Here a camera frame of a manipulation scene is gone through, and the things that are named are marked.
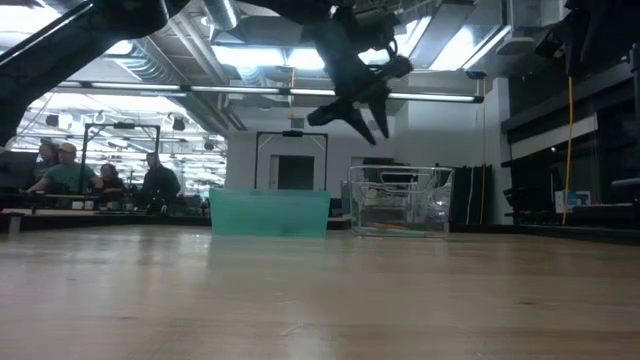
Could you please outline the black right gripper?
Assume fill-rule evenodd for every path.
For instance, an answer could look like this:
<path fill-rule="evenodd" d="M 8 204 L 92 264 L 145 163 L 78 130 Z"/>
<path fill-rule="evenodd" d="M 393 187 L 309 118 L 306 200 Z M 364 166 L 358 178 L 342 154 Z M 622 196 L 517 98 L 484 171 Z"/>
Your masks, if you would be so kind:
<path fill-rule="evenodd" d="M 565 7 L 569 28 L 550 28 L 534 53 L 544 58 L 567 53 L 568 75 L 604 71 L 639 42 L 639 0 L 568 0 Z"/>

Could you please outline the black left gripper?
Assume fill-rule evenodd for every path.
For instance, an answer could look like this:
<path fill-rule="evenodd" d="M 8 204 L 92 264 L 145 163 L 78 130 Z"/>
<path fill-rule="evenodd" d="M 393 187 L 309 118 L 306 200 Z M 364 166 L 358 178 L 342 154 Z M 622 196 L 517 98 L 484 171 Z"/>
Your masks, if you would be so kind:
<path fill-rule="evenodd" d="M 335 4 L 328 15 L 307 24 L 302 40 L 314 45 L 324 70 L 343 99 L 364 100 L 385 138 L 389 138 L 386 86 L 392 78 L 402 78 L 413 70 L 410 60 L 399 53 L 395 39 L 398 17 L 380 7 L 358 10 Z M 370 145 L 376 141 L 362 113 L 352 102 L 338 99 L 320 106 L 307 116 L 310 126 L 325 126 L 334 120 L 347 123 Z"/>

